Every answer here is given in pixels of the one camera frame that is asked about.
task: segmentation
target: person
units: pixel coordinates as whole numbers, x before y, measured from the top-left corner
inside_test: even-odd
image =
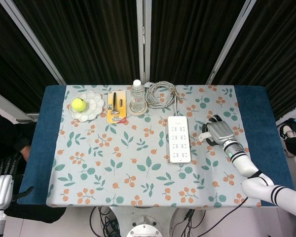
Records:
[[[20,152],[24,158],[20,160],[17,167],[19,175],[14,179],[14,194],[18,193],[21,186],[26,162],[30,156],[35,126],[35,122],[13,124],[0,115],[0,160],[16,152]],[[12,217],[53,223],[59,220],[65,210],[66,208],[51,208],[47,205],[20,205],[13,201],[4,212]]]
[[[287,124],[278,127],[285,154],[288,157],[296,156],[296,133]]]

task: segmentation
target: gray cable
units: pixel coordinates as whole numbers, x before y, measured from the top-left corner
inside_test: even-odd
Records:
[[[170,99],[168,101],[165,102],[160,102],[158,100],[155,99],[154,97],[154,93],[158,88],[166,88],[169,91],[171,91],[171,95],[170,95]],[[155,84],[153,84],[151,87],[149,87],[146,91],[146,95],[145,95],[145,100],[148,104],[149,107],[153,108],[153,109],[163,109],[168,107],[169,105],[171,105],[173,102],[175,102],[175,114],[177,115],[177,103],[176,100],[177,99],[181,99],[181,97],[179,96],[175,86],[167,81],[160,81],[157,82]]]

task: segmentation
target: black curtain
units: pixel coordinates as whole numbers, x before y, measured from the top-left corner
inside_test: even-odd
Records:
[[[0,4],[0,94],[37,113],[48,85],[57,82]]]
[[[244,0],[153,0],[150,81],[205,84]]]
[[[15,0],[67,84],[139,79],[135,0]]]
[[[278,119],[296,107],[296,0],[258,0],[213,84],[266,87]]]

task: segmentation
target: plastic bottle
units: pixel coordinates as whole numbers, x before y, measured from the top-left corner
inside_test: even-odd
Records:
[[[134,80],[131,91],[132,100],[130,109],[135,113],[140,113],[145,109],[145,89],[140,80]]]

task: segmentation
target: white power strip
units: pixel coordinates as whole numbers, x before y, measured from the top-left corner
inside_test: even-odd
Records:
[[[169,152],[171,163],[191,162],[187,119],[185,116],[168,117]]]

